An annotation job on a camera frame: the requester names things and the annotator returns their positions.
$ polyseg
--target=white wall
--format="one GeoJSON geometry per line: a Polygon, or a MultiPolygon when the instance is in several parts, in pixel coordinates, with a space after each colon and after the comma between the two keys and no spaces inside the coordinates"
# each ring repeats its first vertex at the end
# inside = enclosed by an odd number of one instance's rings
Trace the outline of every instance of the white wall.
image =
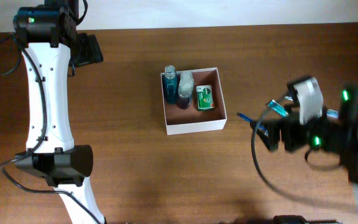
{"type": "MultiPolygon", "coordinates": [[[[0,32],[13,31],[18,8],[43,2],[0,0],[0,32]]],[[[88,0],[88,4],[79,29],[358,22],[358,0],[88,0]]]]}

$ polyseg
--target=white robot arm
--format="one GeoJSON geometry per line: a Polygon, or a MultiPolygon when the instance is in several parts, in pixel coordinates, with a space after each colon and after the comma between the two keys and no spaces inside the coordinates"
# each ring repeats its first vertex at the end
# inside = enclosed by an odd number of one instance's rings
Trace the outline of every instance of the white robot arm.
{"type": "MultiPolygon", "coordinates": [[[[51,47],[49,43],[29,43],[26,51],[39,66],[37,69],[43,80],[47,105],[47,141],[44,141],[34,153],[54,154],[56,149],[61,152],[72,150],[74,139],[70,131],[67,108],[67,70],[70,48],[63,44],[51,47]]],[[[29,78],[30,127],[26,146],[30,149],[37,144],[37,138],[41,135],[43,111],[34,68],[25,55],[23,56],[29,78]]],[[[80,187],[75,184],[58,184],[54,189],[72,192],[73,196],[99,220],[99,223],[104,223],[104,216],[96,205],[89,177],[83,179],[80,187]]],[[[71,198],[63,194],[60,196],[73,223],[96,223],[71,198]]]]}

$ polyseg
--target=wood grain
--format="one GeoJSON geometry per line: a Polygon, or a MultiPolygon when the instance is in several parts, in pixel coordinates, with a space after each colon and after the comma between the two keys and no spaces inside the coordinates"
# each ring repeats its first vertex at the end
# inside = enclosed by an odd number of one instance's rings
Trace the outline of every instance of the wood grain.
{"type": "MultiPolygon", "coordinates": [[[[354,212],[302,205],[269,190],[252,163],[250,128],[236,113],[257,117],[286,82],[306,74],[318,79],[324,103],[337,109],[343,84],[358,83],[358,24],[88,33],[96,34],[104,62],[78,68],[68,80],[68,109],[75,143],[93,148],[91,184],[108,223],[245,223],[284,214],[357,223],[354,212]],[[218,67],[228,118],[222,131],[166,135],[157,76],[170,64],[218,67]]],[[[16,57],[12,44],[1,46],[0,71],[16,57]]],[[[25,149],[28,122],[22,63],[0,77],[0,162],[25,149]]],[[[257,143],[260,166],[278,187],[353,207],[346,170],[312,171],[304,152],[287,154],[281,147],[270,154],[257,143]]],[[[310,161],[329,164],[337,157],[319,153],[310,161]]],[[[28,187],[48,188],[10,170],[28,187]]],[[[0,223],[70,219],[59,196],[27,194],[0,173],[0,223]]]]}

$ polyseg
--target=clear plastic bottle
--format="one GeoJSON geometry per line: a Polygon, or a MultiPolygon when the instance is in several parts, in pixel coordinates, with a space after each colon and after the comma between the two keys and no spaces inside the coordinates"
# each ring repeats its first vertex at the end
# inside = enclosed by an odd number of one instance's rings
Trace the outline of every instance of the clear plastic bottle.
{"type": "Polygon", "coordinates": [[[168,65],[165,67],[165,99],[169,104],[177,103],[178,78],[175,67],[168,65]]]}
{"type": "Polygon", "coordinates": [[[187,109],[191,101],[193,100],[193,89],[194,89],[194,79],[191,72],[183,72],[180,75],[180,82],[178,88],[178,107],[180,109],[187,109]]]}

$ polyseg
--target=white cardboard box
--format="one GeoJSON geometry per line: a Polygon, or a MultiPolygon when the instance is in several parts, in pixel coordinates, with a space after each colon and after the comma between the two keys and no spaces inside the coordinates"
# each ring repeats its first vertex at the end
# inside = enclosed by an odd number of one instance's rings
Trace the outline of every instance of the white cardboard box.
{"type": "Polygon", "coordinates": [[[215,108],[208,111],[198,111],[197,95],[193,90],[193,101],[188,109],[182,110],[177,105],[170,105],[164,98],[164,73],[161,73],[162,100],[164,105],[165,126],[167,135],[195,133],[200,131],[213,131],[223,129],[227,121],[226,108],[224,106],[221,81],[217,68],[204,68],[189,70],[193,74],[195,86],[211,85],[215,108]]]}

